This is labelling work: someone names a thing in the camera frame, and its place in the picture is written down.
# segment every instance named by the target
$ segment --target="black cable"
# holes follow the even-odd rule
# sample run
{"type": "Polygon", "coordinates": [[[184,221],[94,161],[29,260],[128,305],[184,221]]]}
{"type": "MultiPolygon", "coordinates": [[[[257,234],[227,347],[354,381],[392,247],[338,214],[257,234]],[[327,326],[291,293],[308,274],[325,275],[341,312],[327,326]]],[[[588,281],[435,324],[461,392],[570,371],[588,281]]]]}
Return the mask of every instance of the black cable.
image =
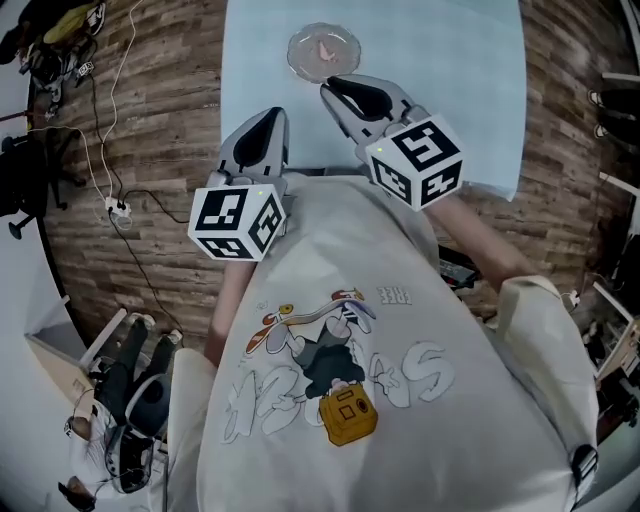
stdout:
{"type": "Polygon", "coordinates": [[[93,57],[95,56],[96,53],[98,53],[98,41],[96,41],[96,39],[94,37],[88,36],[89,39],[91,39],[91,46],[94,46],[94,50],[93,53],[91,54],[90,57],[87,58],[87,60],[84,61],[84,63],[87,62],[91,62],[93,60],[93,57]]]}
{"type": "MultiPolygon", "coordinates": [[[[156,303],[158,304],[158,307],[180,328],[180,332],[182,333],[182,335],[184,337],[184,328],[182,327],[182,324],[180,322],[178,322],[178,320],[176,320],[176,318],[165,309],[165,307],[160,302],[160,299],[158,299],[158,295],[156,294],[156,290],[151,285],[151,281],[149,281],[149,277],[147,276],[147,273],[142,268],[142,265],[140,264],[140,260],[138,260],[138,257],[133,252],[133,249],[131,249],[131,246],[129,245],[129,241],[122,235],[122,233],[120,233],[120,230],[118,229],[118,226],[116,225],[115,222],[113,222],[113,219],[111,218],[111,210],[108,211],[108,215],[109,215],[109,221],[111,222],[111,225],[116,230],[116,233],[118,233],[118,236],[127,245],[127,249],[129,249],[129,252],[131,253],[131,256],[133,256],[133,259],[136,261],[136,264],[138,265],[138,268],[140,269],[140,272],[142,272],[142,275],[144,276],[145,280],[147,281],[147,285],[149,285],[149,289],[151,290],[151,293],[153,293],[153,298],[156,300],[156,303]]],[[[181,343],[182,347],[184,347],[184,341],[181,341],[180,343],[181,343]]]]}
{"type": "Polygon", "coordinates": [[[158,203],[158,206],[160,207],[160,209],[176,224],[189,224],[188,220],[178,220],[176,219],[172,213],[168,212],[167,209],[162,205],[162,203],[160,202],[160,200],[154,195],[153,192],[151,192],[150,190],[146,190],[146,189],[136,189],[136,190],[129,190],[124,197],[122,198],[122,202],[124,203],[127,200],[127,197],[129,196],[129,194],[136,194],[136,193],[146,193],[149,194],[153,200],[158,203]]]}

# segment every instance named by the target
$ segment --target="black pants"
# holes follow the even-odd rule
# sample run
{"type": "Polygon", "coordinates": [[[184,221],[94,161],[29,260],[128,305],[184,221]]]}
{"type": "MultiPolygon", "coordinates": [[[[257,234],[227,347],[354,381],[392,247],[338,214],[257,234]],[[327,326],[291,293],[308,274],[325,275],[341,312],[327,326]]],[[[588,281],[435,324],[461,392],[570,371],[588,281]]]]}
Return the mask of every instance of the black pants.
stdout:
{"type": "Polygon", "coordinates": [[[149,366],[134,381],[136,361],[149,332],[141,319],[135,321],[127,339],[120,347],[118,359],[106,372],[106,379],[96,388],[95,399],[113,415],[118,425],[126,423],[125,411],[129,400],[148,378],[167,372],[175,345],[163,336],[153,352],[149,366]]]}
{"type": "Polygon", "coordinates": [[[630,114],[638,119],[638,121],[618,119],[617,117],[602,114],[600,116],[600,124],[621,141],[633,146],[640,146],[640,90],[604,91],[600,93],[600,97],[605,108],[621,114],[630,114]]]}

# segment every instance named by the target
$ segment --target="wire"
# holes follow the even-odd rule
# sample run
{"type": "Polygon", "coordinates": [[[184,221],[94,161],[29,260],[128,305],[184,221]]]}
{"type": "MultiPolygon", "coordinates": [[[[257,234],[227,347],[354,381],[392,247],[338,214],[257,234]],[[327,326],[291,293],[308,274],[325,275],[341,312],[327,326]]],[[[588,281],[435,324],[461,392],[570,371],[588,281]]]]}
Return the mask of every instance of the wire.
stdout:
{"type": "MultiPolygon", "coordinates": [[[[102,158],[102,164],[104,165],[104,168],[106,169],[107,172],[109,172],[109,169],[107,168],[107,162],[105,160],[105,155],[104,155],[105,144],[107,142],[107,139],[109,138],[109,135],[111,135],[111,132],[118,124],[118,107],[116,105],[116,100],[113,97],[113,93],[115,92],[116,86],[118,85],[118,80],[120,79],[120,74],[122,73],[122,68],[124,67],[124,63],[127,61],[127,57],[129,56],[129,51],[131,50],[131,46],[133,46],[133,41],[135,41],[136,39],[137,30],[136,30],[136,24],[133,21],[133,11],[135,11],[136,8],[142,2],[144,2],[144,0],[138,0],[138,2],[129,11],[129,21],[131,21],[131,28],[133,29],[133,35],[131,36],[131,41],[129,41],[129,46],[127,47],[127,51],[124,53],[124,57],[120,62],[120,68],[116,73],[116,79],[114,80],[113,86],[111,87],[111,103],[113,104],[113,123],[107,130],[107,133],[104,136],[102,144],[100,145],[100,157],[102,158]]],[[[112,194],[113,194],[113,183],[111,183],[111,190],[109,191],[109,197],[112,197],[112,194]]]]}
{"type": "Polygon", "coordinates": [[[167,215],[173,222],[175,222],[176,224],[189,224],[188,220],[178,220],[176,219],[172,213],[170,213],[169,211],[167,211],[167,209],[162,205],[162,203],[160,202],[160,200],[155,196],[155,194],[153,192],[151,192],[150,190],[146,190],[146,189],[136,189],[136,190],[129,190],[124,197],[122,198],[122,202],[124,203],[127,200],[127,197],[129,196],[129,194],[137,194],[137,193],[142,193],[142,194],[149,194],[153,200],[158,203],[158,206],[160,207],[160,209],[165,213],[165,215],[167,215]]]}
{"type": "MultiPolygon", "coordinates": [[[[98,137],[98,140],[100,140],[100,144],[101,146],[104,147],[104,152],[106,155],[106,158],[104,160],[105,165],[107,164],[107,161],[109,159],[109,151],[108,151],[108,147],[106,146],[104,139],[102,138],[102,134],[100,133],[100,118],[98,117],[98,108],[96,106],[97,103],[97,94],[96,94],[96,80],[95,78],[93,78],[93,74],[89,75],[89,79],[91,80],[91,102],[93,105],[93,115],[94,115],[94,120],[95,120],[95,132],[96,132],[96,136],[98,137]]],[[[118,199],[120,199],[120,194],[122,194],[122,189],[123,189],[123,185],[122,185],[122,180],[120,179],[120,176],[118,175],[118,173],[116,171],[113,170],[112,166],[107,167],[107,172],[111,171],[113,173],[113,175],[116,177],[116,179],[118,180],[118,183],[120,184],[120,188],[118,189],[118,199]]]]}
{"type": "Polygon", "coordinates": [[[131,246],[129,245],[129,241],[122,235],[122,233],[118,229],[118,226],[116,226],[115,222],[113,222],[113,219],[111,218],[111,212],[109,212],[109,220],[111,221],[111,225],[113,226],[113,229],[115,229],[116,232],[118,233],[118,236],[127,245],[127,249],[129,249],[129,252],[131,253],[131,256],[133,256],[133,259],[135,260],[136,264],[138,265],[138,268],[140,269],[140,272],[142,272],[142,275],[144,276],[145,280],[147,281],[147,285],[149,286],[149,289],[151,290],[151,293],[153,294],[153,298],[156,300],[156,303],[158,304],[158,307],[180,328],[180,332],[184,335],[184,329],[182,327],[182,324],[180,322],[178,322],[178,320],[176,320],[176,318],[165,309],[165,307],[160,302],[160,299],[158,299],[158,295],[156,294],[156,290],[151,285],[151,281],[149,281],[149,276],[147,276],[147,273],[142,268],[142,265],[140,264],[140,260],[138,260],[138,257],[133,252],[133,249],[131,249],[131,246]]]}
{"type": "Polygon", "coordinates": [[[96,41],[95,37],[93,37],[93,36],[88,36],[88,37],[91,40],[91,46],[94,47],[94,48],[93,48],[93,52],[91,53],[91,55],[89,57],[87,57],[84,62],[91,62],[93,60],[93,57],[95,56],[95,54],[98,53],[98,48],[99,48],[98,41],[96,41]]]}
{"type": "Polygon", "coordinates": [[[82,393],[78,399],[76,400],[75,405],[73,406],[73,414],[71,415],[72,418],[76,417],[76,410],[78,409],[78,406],[80,405],[80,402],[82,401],[82,399],[84,398],[84,395],[86,395],[87,393],[89,393],[90,391],[95,391],[96,388],[90,388],[87,389],[84,393],[82,393]]]}
{"type": "Polygon", "coordinates": [[[120,231],[131,231],[131,228],[133,227],[133,219],[131,217],[116,217],[115,223],[116,223],[116,226],[118,226],[118,228],[120,229],[120,231]],[[120,224],[120,219],[123,219],[123,218],[129,219],[129,225],[126,228],[122,226],[122,224],[120,224]]]}
{"type": "Polygon", "coordinates": [[[587,272],[588,276],[598,276],[600,279],[602,279],[605,283],[608,281],[608,279],[606,277],[604,277],[602,274],[598,274],[597,272],[587,272]]]}
{"type": "MultiPolygon", "coordinates": [[[[80,135],[82,135],[82,141],[84,142],[84,150],[87,153],[87,165],[89,166],[89,174],[91,174],[91,179],[93,180],[93,186],[95,187],[95,189],[98,191],[98,194],[100,195],[100,197],[102,198],[102,202],[106,204],[107,202],[107,198],[104,196],[104,194],[100,191],[100,189],[98,188],[98,184],[96,183],[96,177],[93,175],[93,169],[91,167],[91,157],[89,156],[89,145],[87,144],[87,138],[84,135],[84,132],[80,129],[80,128],[74,128],[72,126],[47,126],[46,128],[32,128],[31,130],[27,130],[27,133],[29,132],[45,132],[47,130],[71,130],[71,131],[77,131],[80,132],[80,135]]],[[[107,169],[107,175],[109,176],[109,184],[111,186],[111,188],[113,189],[113,181],[111,181],[111,173],[109,172],[109,170],[107,169]]]]}

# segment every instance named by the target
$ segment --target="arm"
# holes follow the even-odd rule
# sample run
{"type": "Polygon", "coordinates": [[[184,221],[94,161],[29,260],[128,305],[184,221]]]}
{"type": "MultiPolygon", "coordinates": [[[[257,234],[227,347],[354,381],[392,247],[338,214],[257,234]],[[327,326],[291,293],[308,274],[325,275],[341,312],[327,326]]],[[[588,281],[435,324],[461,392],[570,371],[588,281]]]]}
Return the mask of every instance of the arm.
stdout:
{"type": "Polygon", "coordinates": [[[87,418],[76,417],[69,418],[71,430],[85,441],[91,441],[91,422],[87,418]]]}
{"type": "Polygon", "coordinates": [[[426,212],[473,260],[497,292],[507,279],[538,273],[518,249],[482,222],[458,197],[447,196],[426,212]]]}
{"type": "MultiPolygon", "coordinates": [[[[198,457],[216,376],[211,362],[190,348],[178,350],[173,366],[167,429],[169,475],[167,510],[198,510],[198,457]]],[[[149,508],[162,512],[164,475],[152,478],[149,508]]]]}
{"type": "Polygon", "coordinates": [[[490,335],[498,354],[508,356],[539,390],[547,414],[561,425],[571,451],[596,443],[598,401],[593,369],[580,333],[560,294],[527,258],[457,197],[427,208],[500,293],[498,329],[490,335]]]}
{"type": "Polygon", "coordinates": [[[229,331],[255,268],[255,263],[231,262],[227,263],[224,269],[222,289],[218,295],[216,308],[209,325],[209,337],[204,347],[204,356],[216,368],[220,365],[229,331]]]}

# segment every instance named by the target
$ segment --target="shoe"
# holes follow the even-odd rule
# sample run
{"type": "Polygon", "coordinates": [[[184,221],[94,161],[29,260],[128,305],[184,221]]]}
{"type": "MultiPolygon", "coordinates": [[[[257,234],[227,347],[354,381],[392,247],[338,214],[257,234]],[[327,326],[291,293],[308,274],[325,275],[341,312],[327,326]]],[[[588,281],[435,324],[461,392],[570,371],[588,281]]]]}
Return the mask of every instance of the shoe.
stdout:
{"type": "Polygon", "coordinates": [[[169,340],[171,340],[171,343],[173,343],[174,345],[178,345],[182,341],[182,333],[178,329],[174,329],[164,337],[169,338],[169,340]]]}
{"type": "Polygon", "coordinates": [[[601,124],[597,124],[595,126],[595,128],[593,129],[593,136],[596,139],[602,139],[602,138],[606,137],[607,135],[609,135],[609,132],[601,124]]]}
{"type": "Polygon", "coordinates": [[[104,14],[107,10],[107,4],[101,3],[87,13],[87,23],[89,23],[89,34],[95,37],[104,26],[104,14]]]}
{"type": "Polygon", "coordinates": [[[587,99],[589,100],[589,103],[593,103],[596,107],[604,108],[604,103],[602,103],[600,93],[597,93],[596,91],[589,91],[587,93],[587,99]]]}
{"type": "Polygon", "coordinates": [[[357,302],[345,303],[342,306],[342,316],[349,322],[357,324],[363,333],[369,334],[371,332],[371,323],[367,318],[366,311],[360,308],[360,304],[357,302]]]}
{"type": "Polygon", "coordinates": [[[151,331],[156,325],[156,320],[151,315],[143,315],[142,313],[131,313],[129,315],[129,322],[131,323],[131,325],[136,323],[136,320],[142,320],[144,322],[144,326],[147,328],[147,331],[151,331]]]}

